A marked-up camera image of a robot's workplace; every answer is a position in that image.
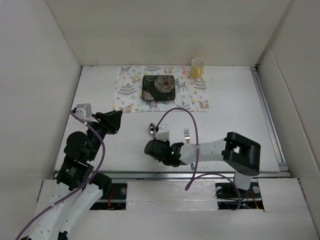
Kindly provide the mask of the fork with teal handle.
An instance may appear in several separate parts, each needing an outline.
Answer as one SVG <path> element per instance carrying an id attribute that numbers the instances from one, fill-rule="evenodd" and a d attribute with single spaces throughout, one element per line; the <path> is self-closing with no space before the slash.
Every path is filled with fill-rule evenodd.
<path id="1" fill-rule="evenodd" d="M 187 144 L 190 144 L 190 139 L 191 139 L 191 136 L 190 136 L 190 131 L 188 128 L 185 128 L 184 129 L 184 139 L 186 141 Z M 190 167 L 191 167 L 191 170 L 193 171 L 195 169 L 195 166 L 193 163 L 190 164 Z"/>

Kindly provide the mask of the spoon with teal handle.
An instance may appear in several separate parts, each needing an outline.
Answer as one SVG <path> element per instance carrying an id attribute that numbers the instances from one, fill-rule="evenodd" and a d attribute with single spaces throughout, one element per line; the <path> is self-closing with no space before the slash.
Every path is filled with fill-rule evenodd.
<path id="1" fill-rule="evenodd" d="M 159 130 L 159 127 L 156 126 L 154 123 L 149 124 L 148 131 L 151 136 L 155 136 L 157 134 L 158 130 Z"/>

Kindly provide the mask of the black floral square plate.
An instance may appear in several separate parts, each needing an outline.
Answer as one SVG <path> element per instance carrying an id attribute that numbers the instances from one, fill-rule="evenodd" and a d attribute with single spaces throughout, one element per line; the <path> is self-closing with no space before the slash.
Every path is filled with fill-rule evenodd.
<path id="1" fill-rule="evenodd" d="M 176 98 L 176 85 L 173 75 L 145 75 L 142 80 L 144 101 L 166 102 Z"/>

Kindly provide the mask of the floral animal print cloth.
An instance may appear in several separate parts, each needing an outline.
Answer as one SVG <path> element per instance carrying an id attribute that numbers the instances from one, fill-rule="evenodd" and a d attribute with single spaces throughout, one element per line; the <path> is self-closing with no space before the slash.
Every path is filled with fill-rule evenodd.
<path id="1" fill-rule="evenodd" d="M 113 109 L 123 113 L 166 112 L 184 108 L 207 112 L 207 82 L 191 76 L 189 66 L 120 66 L 117 70 Z"/>

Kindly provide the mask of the yellow mug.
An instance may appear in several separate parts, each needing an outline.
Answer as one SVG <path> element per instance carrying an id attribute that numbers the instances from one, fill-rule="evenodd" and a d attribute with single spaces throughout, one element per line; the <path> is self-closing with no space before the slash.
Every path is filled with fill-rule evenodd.
<path id="1" fill-rule="evenodd" d="M 190 75 L 194 79 L 198 79 L 202 76 L 204 68 L 205 68 L 205 61 L 202 58 L 194 58 L 191 61 Z"/>

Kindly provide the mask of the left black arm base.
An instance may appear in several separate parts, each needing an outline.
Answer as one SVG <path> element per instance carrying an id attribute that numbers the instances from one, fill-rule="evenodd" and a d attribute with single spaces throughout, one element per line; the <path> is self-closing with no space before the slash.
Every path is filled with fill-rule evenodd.
<path id="1" fill-rule="evenodd" d="M 90 210 L 125 210 L 127 203 L 127 183 L 114 183 L 113 180 L 103 174 L 97 173 L 86 185 L 95 185 L 102 191 L 102 196 L 91 206 Z"/>

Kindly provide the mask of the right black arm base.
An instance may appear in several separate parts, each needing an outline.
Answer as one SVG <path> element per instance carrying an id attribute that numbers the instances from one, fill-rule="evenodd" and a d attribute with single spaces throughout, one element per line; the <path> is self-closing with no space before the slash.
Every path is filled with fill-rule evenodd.
<path id="1" fill-rule="evenodd" d="M 248 190 L 239 189 L 240 198 L 231 183 L 217 182 L 215 186 L 219 210 L 235 210 L 238 207 L 239 200 L 241 200 L 240 210 L 264 209 L 258 182 L 252 182 Z"/>

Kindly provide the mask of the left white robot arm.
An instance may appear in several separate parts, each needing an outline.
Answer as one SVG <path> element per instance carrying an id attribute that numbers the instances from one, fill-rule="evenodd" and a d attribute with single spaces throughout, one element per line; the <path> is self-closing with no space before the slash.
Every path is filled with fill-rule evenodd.
<path id="1" fill-rule="evenodd" d="M 39 220 L 34 231 L 25 236 L 26 240 L 69 240 L 95 202 L 113 193 L 112 179 L 90 162 L 99 150 L 106 154 L 104 137 L 119 131 L 122 111 L 92 114 L 79 105 L 70 114 L 84 124 L 87 131 L 76 131 L 68 136 L 50 204 L 27 224 L 30 226 Z"/>

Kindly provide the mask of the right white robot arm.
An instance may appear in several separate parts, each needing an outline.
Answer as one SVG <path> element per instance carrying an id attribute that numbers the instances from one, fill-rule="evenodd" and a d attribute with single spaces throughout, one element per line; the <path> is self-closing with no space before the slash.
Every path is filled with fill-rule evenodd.
<path id="1" fill-rule="evenodd" d="M 252 178 L 260 174 L 261 145 L 236 132 L 199 145 L 168 140 L 150 140 L 144 153 L 165 166 L 179 167 L 199 162 L 225 162 L 235 170 L 231 191 L 237 197 L 249 192 Z"/>

